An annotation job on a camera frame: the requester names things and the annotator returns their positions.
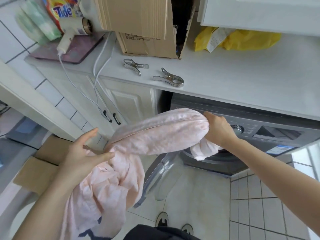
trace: washing machine knob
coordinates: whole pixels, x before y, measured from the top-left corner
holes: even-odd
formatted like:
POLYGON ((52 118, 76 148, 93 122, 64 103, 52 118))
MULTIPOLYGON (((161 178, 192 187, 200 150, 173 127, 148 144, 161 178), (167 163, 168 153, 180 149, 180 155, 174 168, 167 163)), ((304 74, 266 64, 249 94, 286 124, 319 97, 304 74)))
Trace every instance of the washing machine knob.
POLYGON ((233 129, 234 133, 237 136, 239 136, 240 134, 242 134, 245 131, 245 129, 241 125, 237 125, 237 124, 231 125, 231 128, 233 129))

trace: pink towel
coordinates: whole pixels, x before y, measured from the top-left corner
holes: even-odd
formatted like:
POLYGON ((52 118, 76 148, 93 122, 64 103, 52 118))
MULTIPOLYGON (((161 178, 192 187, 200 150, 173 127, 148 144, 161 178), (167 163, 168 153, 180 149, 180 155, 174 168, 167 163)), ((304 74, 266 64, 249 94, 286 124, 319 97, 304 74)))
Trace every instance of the pink towel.
POLYGON ((119 128, 110 140, 115 157, 96 166, 68 199, 60 240, 77 239, 79 234, 116 236, 126 221, 126 210, 142 195, 144 170, 139 154, 190 147, 195 159, 204 160, 218 152, 218 146, 204 138, 208 130, 206 117, 187 108, 119 128))

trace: washing machine door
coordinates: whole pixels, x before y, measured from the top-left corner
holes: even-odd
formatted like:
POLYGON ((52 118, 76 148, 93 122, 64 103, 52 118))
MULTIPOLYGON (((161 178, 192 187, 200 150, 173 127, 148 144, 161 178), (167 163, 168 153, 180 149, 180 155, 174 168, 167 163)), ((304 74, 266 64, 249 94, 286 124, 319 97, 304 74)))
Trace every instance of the washing machine door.
POLYGON ((139 207, 148 195, 153 194, 155 200, 166 198, 183 172, 181 151, 160 154, 145 174, 142 197, 133 206, 139 207))

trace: shoe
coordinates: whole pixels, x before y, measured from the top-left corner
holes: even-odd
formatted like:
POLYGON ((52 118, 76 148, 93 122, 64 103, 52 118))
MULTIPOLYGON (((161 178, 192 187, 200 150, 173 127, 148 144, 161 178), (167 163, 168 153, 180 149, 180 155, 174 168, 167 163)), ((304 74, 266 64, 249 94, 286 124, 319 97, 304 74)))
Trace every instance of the shoe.
POLYGON ((158 215, 157 220, 155 222, 155 226, 156 227, 167 227, 168 224, 169 224, 168 214, 163 211, 158 215))
POLYGON ((193 236, 193 228, 190 224, 186 224, 181 228, 182 231, 186 232, 187 234, 193 236))

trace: metal clothespin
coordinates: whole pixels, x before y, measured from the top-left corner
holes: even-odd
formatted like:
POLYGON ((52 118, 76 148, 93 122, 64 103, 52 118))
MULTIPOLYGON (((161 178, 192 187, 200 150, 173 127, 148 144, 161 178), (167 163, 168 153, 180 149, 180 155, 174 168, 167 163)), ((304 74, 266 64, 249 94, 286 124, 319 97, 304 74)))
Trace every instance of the metal clothespin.
POLYGON ((162 76, 153 76, 154 81, 163 81, 169 83, 171 86, 181 88, 184 85, 184 80, 180 76, 173 75, 167 72, 164 68, 161 68, 162 73, 165 74, 167 77, 162 76))
POLYGON ((139 68, 149 68, 148 64, 138 64, 135 63, 132 59, 124 59, 123 62, 126 68, 134 70, 136 73, 138 73, 139 76, 141 76, 141 72, 138 70, 139 68))

